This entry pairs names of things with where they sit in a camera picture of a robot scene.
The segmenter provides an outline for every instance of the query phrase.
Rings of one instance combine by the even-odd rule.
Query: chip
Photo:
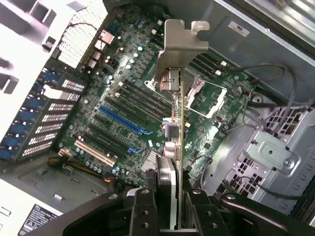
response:
[[[205,149],[209,149],[211,147],[210,143],[206,143],[205,146],[203,146]]]

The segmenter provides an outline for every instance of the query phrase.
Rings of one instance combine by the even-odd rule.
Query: blue pcie slot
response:
[[[142,135],[150,135],[152,134],[152,132],[147,132],[141,128],[139,128],[137,125],[131,123],[130,121],[126,120],[125,118],[123,118],[122,116],[114,113],[113,111],[109,110],[108,108],[104,107],[104,106],[100,106],[99,110],[103,113],[105,113],[106,115],[108,115],[109,117],[113,118],[114,120],[118,121],[119,123],[125,125],[127,128],[131,129],[132,131],[134,131],[135,133]]]

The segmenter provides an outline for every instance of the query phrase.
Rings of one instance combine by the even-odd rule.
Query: cable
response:
[[[241,177],[238,177],[238,178],[232,180],[230,182],[230,186],[233,187],[233,184],[238,182],[242,178],[249,179],[250,182],[255,183],[259,188],[264,190],[266,193],[268,193],[268,194],[270,194],[272,196],[275,196],[276,198],[287,199],[287,200],[300,200],[300,199],[315,198],[315,194],[310,194],[310,195],[305,195],[305,196],[293,196],[293,195],[286,195],[286,194],[276,193],[276,192],[273,192],[273,191],[269,190],[268,188],[263,187],[261,184],[258,183],[258,181],[256,181],[253,178],[250,178],[248,176],[241,176]]]
[[[296,90],[297,90],[297,78],[296,78],[296,74],[295,72],[290,68],[287,67],[285,65],[282,64],[277,64],[277,63],[261,63],[261,64],[257,64],[257,65],[248,65],[248,66],[242,66],[242,67],[238,67],[238,68],[226,68],[226,70],[231,71],[231,72],[240,72],[240,71],[244,71],[247,69],[252,69],[252,68],[258,68],[258,67],[265,67],[265,66],[274,66],[277,68],[282,69],[282,71],[288,71],[291,76],[292,76],[292,90],[290,93],[290,98],[289,101],[287,103],[287,106],[282,114],[281,120],[279,121],[278,125],[276,126],[276,128],[274,130],[271,131],[272,134],[276,134],[279,132],[279,130],[282,128],[282,126],[284,125],[286,118],[290,112],[290,109],[292,107],[292,104],[295,100],[296,97]]]

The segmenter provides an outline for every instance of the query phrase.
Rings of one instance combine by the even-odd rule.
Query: screw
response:
[[[192,193],[193,193],[193,194],[200,194],[201,191],[200,191],[199,189],[194,189],[194,190],[192,191]]]
[[[230,199],[230,200],[234,200],[234,199],[235,199],[235,196],[232,195],[232,194],[227,194],[226,198],[227,198],[227,199]]]
[[[291,167],[292,161],[291,161],[290,159],[286,159],[286,160],[284,160],[284,165],[285,165],[286,167]]]
[[[114,200],[116,198],[118,198],[117,194],[112,194],[108,197],[109,200]]]
[[[143,193],[143,194],[147,194],[147,193],[149,193],[150,191],[149,191],[149,189],[145,189],[145,190],[142,190],[142,192],[141,193]]]

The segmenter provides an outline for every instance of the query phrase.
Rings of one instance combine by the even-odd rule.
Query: white label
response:
[[[238,32],[240,35],[246,37],[250,34],[250,32],[245,29],[244,27],[241,27],[240,25],[236,24],[234,21],[231,21],[231,23],[228,25],[232,30]]]

